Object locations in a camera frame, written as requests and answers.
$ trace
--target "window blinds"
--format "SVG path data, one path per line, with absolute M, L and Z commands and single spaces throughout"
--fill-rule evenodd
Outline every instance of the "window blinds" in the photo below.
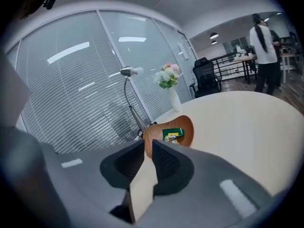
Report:
M 154 83 L 154 74 L 168 62 L 177 64 L 168 43 L 150 18 L 118 12 L 101 15 L 127 67 L 142 67 L 132 79 L 153 119 L 172 109 L 167 91 Z M 174 87 L 181 103 L 190 100 L 184 76 Z
M 48 24 L 24 38 L 17 72 L 33 92 L 22 112 L 27 131 L 59 153 L 86 151 L 136 137 L 124 98 L 121 64 L 95 12 Z M 147 114 L 127 85 L 130 103 Z

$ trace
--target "armrest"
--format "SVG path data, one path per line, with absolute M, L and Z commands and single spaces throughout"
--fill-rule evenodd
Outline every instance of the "armrest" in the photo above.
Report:
M 189 87 L 193 89 L 194 93 L 196 93 L 196 90 L 195 90 L 194 86 L 195 86 L 195 83 L 189 85 Z
M 221 78 L 220 76 L 217 76 L 217 75 L 215 75 L 215 79 L 216 79 L 218 82 L 222 81 L 222 78 Z

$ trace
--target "ponytail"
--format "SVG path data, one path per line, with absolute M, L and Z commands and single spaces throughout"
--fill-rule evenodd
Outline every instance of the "ponytail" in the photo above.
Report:
M 257 37 L 260 40 L 262 48 L 264 49 L 265 52 L 268 52 L 262 29 L 258 26 L 258 24 L 261 22 L 261 18 L 258 14 L 255 13 L 255 14 L 252 15 L 252 20 L 255 24 L 255 30 L 256 30 L 256 33 L 257 33 Z

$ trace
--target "white vase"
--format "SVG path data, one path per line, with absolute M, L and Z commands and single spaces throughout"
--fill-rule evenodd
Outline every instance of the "white vase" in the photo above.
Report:
M 168 88 L 168 97 L 173 109 L 176 112 L 181 112 L 181 101 L 173 87 Z

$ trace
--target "wooden bowl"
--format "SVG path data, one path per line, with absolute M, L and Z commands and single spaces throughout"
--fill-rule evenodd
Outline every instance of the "wooden bowl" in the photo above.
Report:
M 194 136 L 194 128 L 191 119 L 182 115 L 167 123 L 152 125 L 144 131 L 144 149 L 147 156 L 152 158 L 152 140 L 162 140 L 162 130 L 168 128 L 182 128 L 185 131 L 185 135 L 178 138 L 178 141 L 181 145 L 190 147 Z

